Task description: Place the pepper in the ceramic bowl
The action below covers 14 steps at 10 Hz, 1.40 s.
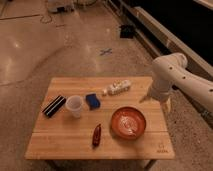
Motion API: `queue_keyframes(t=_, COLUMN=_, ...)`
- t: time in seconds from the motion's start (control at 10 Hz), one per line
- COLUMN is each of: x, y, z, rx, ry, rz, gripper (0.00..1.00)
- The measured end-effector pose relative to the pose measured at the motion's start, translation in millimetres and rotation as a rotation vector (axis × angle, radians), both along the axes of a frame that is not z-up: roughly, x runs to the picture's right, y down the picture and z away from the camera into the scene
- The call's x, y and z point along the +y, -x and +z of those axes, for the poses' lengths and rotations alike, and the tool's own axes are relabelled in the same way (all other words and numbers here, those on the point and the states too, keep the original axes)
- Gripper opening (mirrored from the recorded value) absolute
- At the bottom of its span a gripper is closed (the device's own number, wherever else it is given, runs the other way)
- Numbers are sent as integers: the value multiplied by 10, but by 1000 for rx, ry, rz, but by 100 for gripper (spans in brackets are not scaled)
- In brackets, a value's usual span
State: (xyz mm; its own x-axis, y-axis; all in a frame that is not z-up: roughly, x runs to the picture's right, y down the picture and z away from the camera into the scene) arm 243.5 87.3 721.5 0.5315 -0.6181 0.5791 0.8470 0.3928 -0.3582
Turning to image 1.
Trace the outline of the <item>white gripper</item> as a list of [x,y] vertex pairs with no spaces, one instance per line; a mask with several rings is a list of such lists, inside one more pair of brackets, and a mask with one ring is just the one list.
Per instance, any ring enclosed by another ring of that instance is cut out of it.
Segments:
[[[148,91],[148,95],[159,102],[165,102],[164,104],[164,111],[166,114],[169,114],[171,112],[171,100],[169,99],[170,94],[168,92],[158,92],[155,90],[150,89]],[[148,96],[143,96],[139,103],[143,103],[144,101],[147,101],[149,99]]]

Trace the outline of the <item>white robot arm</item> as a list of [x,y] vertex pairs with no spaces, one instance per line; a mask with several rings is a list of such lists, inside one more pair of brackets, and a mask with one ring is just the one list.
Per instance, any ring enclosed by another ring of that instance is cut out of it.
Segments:
[[152,83],[140,103],[154,99],[166,102],[172,87],[176,86],[209,112],[213,112],[213,82],[186,70],[187,57],[182,53],[172,53],[157,57],[152,61]]

